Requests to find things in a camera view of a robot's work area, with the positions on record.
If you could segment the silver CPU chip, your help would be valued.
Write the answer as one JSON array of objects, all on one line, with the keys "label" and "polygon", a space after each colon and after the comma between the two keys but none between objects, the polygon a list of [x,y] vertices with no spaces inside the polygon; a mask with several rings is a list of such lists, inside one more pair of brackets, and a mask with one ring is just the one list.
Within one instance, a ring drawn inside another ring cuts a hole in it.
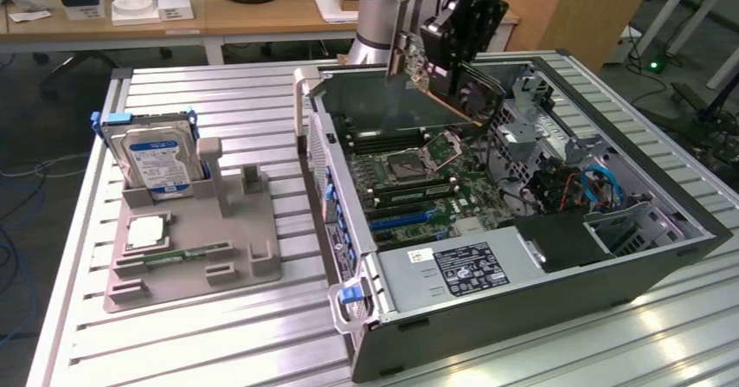
[{"label": "silver CPU chip", "polygon": [[162,238],[164,224],[160,216],[134,218],[128,227],[128,245],[132,248],[153,246]]}]

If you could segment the green motherboard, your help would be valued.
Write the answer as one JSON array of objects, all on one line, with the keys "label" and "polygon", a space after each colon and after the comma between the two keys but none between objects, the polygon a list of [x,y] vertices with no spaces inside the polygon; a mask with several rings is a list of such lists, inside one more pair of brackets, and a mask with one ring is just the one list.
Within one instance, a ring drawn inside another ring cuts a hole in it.
[{"label": "green motherboard", "polygon": [[[444,130],[456,134],[461,154],[448,164],[436,167],[425,158],[424,146]],[[406,149],[418,150],[428,179],[392,184],[382,168],[381,157]],[[381,251],[497,229],[507,226],[516,216],[499,191],[497,183],[485,170],[485,164],[481,163],[477,148],[468,142],[460,127],[350,132],[345,135],[342,150],[368,228],[370,222],[381,219],[434,212],[433,219],[426,223],[382,231],[369,230]],[[433,180],[454,184],[453,194],[434,200],[374,208],[373,189]]]}]

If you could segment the white paper stack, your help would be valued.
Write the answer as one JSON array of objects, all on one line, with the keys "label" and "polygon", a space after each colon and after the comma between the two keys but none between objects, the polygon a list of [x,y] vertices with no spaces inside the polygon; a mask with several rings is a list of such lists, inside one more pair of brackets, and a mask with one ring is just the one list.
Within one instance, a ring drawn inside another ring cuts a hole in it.
[{"label": "white paper stack", "polygon": [[357,11],[345,11],[338,6],[337,0],[313,0],[322,20],[328,24],[356,23]]}]

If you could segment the small white box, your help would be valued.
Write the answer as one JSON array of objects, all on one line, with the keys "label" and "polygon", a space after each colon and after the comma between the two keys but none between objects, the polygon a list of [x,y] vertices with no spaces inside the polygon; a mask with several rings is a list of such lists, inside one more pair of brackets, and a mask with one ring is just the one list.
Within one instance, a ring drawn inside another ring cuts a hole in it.
[{"label": "small white box", "polygon": [[157,0],[157,11],[162,22],[193,19],[190,0]]}]

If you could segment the silver drive cage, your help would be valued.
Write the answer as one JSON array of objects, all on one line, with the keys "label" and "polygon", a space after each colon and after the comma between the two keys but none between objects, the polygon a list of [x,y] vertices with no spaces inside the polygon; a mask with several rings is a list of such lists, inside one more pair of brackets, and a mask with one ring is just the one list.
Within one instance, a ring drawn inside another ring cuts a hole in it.
[{"label": "silver drive cage", "polygon": [[567,144],[575,133],[555,118],[555,86],[539,72],[512,84],[492,128],[495,155],[503,160],[503,173],[527,182],[533,173],[567,160]]}]

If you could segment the green RAM stick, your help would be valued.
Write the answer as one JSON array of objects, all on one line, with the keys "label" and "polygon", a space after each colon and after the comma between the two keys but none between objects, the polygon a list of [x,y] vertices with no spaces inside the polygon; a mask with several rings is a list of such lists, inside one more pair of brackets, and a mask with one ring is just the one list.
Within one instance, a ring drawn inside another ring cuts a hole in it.
[{"label": "green RAM stick", "polygon": [[142,262],[148,267],[157,267],[172,263],[198,261],[206,258],[208,251],[214,248],[218,248],[218,246],[202,246],[146,255]]}]

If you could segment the white box black lid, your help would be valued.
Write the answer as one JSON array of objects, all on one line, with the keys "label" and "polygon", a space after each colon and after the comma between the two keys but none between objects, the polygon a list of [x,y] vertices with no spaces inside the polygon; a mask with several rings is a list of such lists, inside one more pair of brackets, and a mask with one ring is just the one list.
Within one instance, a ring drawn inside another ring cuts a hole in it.
[{"label": "white box black lid", "polygon": [[102,0],[60,0],[69,20],[102,19],[105,8]]}]

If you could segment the white label card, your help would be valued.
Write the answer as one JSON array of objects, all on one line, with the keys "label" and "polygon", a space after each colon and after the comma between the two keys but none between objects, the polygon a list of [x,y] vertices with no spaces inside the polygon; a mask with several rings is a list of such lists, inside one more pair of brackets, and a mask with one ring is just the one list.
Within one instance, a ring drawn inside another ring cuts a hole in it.
[{"label": "white label card", "polygon": [[20,12],[20,13],[9,13],[8,17],[14,23],[25,23],[30,21],[36,21],[38,19],[44,19],[50,17],[52,14],[46,10],[41,10],[37,12]]}]

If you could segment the hard disk blue label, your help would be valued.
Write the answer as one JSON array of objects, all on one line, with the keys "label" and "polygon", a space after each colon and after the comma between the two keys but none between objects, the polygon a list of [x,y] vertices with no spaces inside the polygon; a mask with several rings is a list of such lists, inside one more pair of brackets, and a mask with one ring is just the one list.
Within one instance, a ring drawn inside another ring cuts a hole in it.
[{"label": "hard disk blue label", "polygon": [[177,113],[90,115],[90,128],[110,150],[128,189],[144,189],[154,201],[193,195],[206,177],[196,155],[197,116]]}]

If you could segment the wooden desk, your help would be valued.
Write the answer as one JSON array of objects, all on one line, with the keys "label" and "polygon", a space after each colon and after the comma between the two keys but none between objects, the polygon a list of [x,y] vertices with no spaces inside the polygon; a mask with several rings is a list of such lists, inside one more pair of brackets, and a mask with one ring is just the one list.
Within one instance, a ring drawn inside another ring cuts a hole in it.
[{"label": "wooden desk", "polygon": [[353,23],[326,23],[313,0],[274,0],[246,5],[192,0],[194,18],[116,26],[110,19],[70,20],[60,0],[52,16],[14,23],[10,4],[0,6],[0,53],[200,46],[210,64],[226,43],[350,39]]}]

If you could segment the white round dish box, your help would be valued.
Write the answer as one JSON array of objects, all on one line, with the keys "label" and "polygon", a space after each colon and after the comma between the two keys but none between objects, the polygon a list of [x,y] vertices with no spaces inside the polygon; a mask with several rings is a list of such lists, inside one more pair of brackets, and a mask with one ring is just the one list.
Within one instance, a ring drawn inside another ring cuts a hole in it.
[{"label": "white round dish box", "polygon": [[158,9],[154,0],[113,0],[110,22],[114,26],[158,23]]}]

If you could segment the black chair base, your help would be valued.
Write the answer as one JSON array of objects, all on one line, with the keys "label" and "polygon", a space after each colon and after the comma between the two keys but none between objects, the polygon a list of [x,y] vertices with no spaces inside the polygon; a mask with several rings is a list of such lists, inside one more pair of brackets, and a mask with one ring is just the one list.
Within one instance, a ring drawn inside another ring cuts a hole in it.
[{"label": "black chair base", "polygon": [[[161,59],[170,59],[173,52],[170,48],[158,47],[158,57]],[[30,58],[38,65],[46,65],[49,63],[48,53],[33,52],[30,53]],[[57,100],[57,91],[50,87],[52,83],[68,74],[74,68],[77,68],[85,61],[97,60],[108,68],[118,69],[120,66],[108,56],[108,54],[101,50],[81,50],[73,52],[70,57],[68,57],[62,63],[50,71],[45,78],[38,82],[38,94],[44,100]]]}]

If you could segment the open black PC case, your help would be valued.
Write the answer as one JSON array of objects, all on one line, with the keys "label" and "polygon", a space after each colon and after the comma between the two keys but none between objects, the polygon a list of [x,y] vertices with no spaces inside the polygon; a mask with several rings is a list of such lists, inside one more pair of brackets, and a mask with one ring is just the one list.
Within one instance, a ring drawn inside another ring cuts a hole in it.
[{"label": "open black PC case", "polygon": [[[328,268],[329,310],[356,382],[392,379],[422,364],[631,303],[731,237],[727,225],[665,169],[689,164],[679,148],[571,56],[559,51],[495,54],[480,59],[475,69],[501,82],[505,98],[513,82],[533,72],[553,85],[555,118],[575,139],[567,144],[565,162],[540,170],[580,171],[580,209],[541,213],[528,181],[503,173],[493,119],[487,128],[475,126],[408,78],[388,82],[380,65],[313,64],[294,72],[297,150]],[[496,294],[398,313],[342,143],[350,132],[444,126],[460,127],[476,146],[516,214],[497,229],[516,228],[545,276]],[[656,205],[685,240],[613,256],[584,216],[640,202]]]}]

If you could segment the graphics card with silver bracket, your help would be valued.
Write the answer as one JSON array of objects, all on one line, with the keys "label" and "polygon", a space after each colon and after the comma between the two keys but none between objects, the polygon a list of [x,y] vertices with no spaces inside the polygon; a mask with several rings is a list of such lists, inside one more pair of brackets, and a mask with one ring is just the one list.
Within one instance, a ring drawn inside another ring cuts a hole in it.
[{"label": "graphics card with silver bracket", "polygon": [[397,14],[393,23],[385,80],[392,82],[408,78],[424,95],[475,126],[487,128],[495,114],[503,108],[507,92],[501,82],[475,69],[472,62],[469,62],[463,64],[457,93],[452,96],[440,96],[429,91],[429,65],[425,62],[420,35],[424,21],[418,20],[416,11],[408,11],[410,0],[394,1],[397,3]]}]

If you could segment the grey parts rack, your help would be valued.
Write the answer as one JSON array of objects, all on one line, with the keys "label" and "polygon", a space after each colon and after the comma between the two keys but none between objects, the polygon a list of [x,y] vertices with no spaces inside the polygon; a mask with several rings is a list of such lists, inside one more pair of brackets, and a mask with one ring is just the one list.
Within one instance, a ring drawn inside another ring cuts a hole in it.
[{"label": "grey parts rack", "polygon": [[[217,138],[198,139],[196,155],[210,176],[193,182],[190,197],[144,202],[137,190],[124,191],[104,292],[106,313],[261,285],[282,276],[266,175],[254,164],[234,176],[221,175]],[[162,238],[153,246],[132,248],[129,223],[145,216],[164,219]],[[202,246],[218,246],[202,260],[157,267],[142,262],[146,255]]]}]

